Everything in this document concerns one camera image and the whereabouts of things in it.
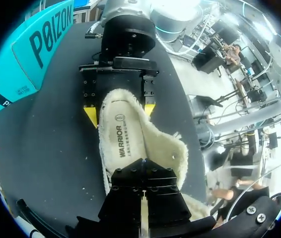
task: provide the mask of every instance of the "fleece-lined insole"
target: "fleece-lined insole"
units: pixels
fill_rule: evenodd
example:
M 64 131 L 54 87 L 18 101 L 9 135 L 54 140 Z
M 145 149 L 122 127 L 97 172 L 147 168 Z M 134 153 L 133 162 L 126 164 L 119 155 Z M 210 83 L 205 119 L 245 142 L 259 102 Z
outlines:
M 146 158 L 146 149 L 139 116 L 133 107 L 126 101 L 115 101 L 109 108 L 107 121 L 112 161 L 105 161 L 105 164 L 107 169 L 114 171 Z

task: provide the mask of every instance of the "shoe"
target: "shoe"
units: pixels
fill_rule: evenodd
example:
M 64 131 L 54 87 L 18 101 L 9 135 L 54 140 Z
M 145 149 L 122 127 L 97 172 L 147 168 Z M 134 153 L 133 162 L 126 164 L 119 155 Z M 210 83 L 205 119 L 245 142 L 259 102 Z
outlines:
M 181 189 L 188 170 L 187 146 L 178 139 L 179 135 L 159 131 L 130 91 L 115 89 L 105 97 L 98 132 L 106 194 L 115 169 L 124 168 L 139 158 L 172 168 Z

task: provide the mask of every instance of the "screw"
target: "screw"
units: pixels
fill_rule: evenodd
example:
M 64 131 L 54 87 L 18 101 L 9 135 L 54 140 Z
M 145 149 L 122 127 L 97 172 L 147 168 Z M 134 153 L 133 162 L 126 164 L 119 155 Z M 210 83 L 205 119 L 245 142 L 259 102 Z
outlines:
M 249 206 L 247 209 L 246 209 L 246 212 L 250 215 L 253 215 L 255 212 L 256 212 L 256 208 L 253 207 L 253 206 Z
M 266 219 L 265 214 L 261 213 L 258 215 L 258 217 L 256 218 L 256 220 L 258 221 L 258 223 L 263 223 Z
M 273 222 L 273 223 L 270 225 L 270 227 L 268 228 L 268 230 L 271 231 L 271 230 L 274 229 L 274 227 L 275 227 L 275 222 Z
M 177 186 L 172 185 L 172 186 L 170 187 L 170 189 L 171 189 L 171 190 L 174 190 L 174 191 L 177 191 Z

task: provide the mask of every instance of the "printed logo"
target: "printed logo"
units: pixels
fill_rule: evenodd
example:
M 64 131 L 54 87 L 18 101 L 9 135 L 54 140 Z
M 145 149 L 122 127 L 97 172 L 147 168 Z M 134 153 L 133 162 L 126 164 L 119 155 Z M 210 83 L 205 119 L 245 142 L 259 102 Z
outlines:
M 123 132 L 122 132 L 122 127 L 119 125 L 116 126 L 116 134 L 117 134 L 117 141 L 119 142 L 120 157 L 125 157 L 124 142 L 122 137 Z
M 116 121 L 124 121 L 125 116 L 123 114 L 118 114 L 118 115 L 115 116 L 115 120 Z
M 5 98 L 3 95 L 0 94 L 0 105 L 2 105 L 3 107 L 7 107 L 11 103 L 12 102 L 10 100 L 8 100 L 7 98 Z

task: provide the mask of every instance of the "black table surface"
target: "black table surface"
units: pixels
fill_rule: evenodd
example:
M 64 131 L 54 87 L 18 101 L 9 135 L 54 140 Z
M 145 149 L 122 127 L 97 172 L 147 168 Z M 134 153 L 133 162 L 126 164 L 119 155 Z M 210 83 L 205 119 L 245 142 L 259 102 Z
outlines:
M 42 88 L 0 111 L 0 182 L 14 215 L 16 201 L 56 230 L 74 226 L 76 216 L 98 220 L 105 198 L 98 133 L 83 111 L 81 64 L 91 63 L 101 40 L 85 39 L 91 22 L 75 24 L 57 48 Z M 156 107 L 151 121 L 169 134 L 179 132 L 189 149 L 182 192 L 205 202 L 204 163 L 186 95 L 164 48 L 146 56 L 158 63 Z M 137 72 L 100 75 L 103 93 L 115 88 L 141 95 Z

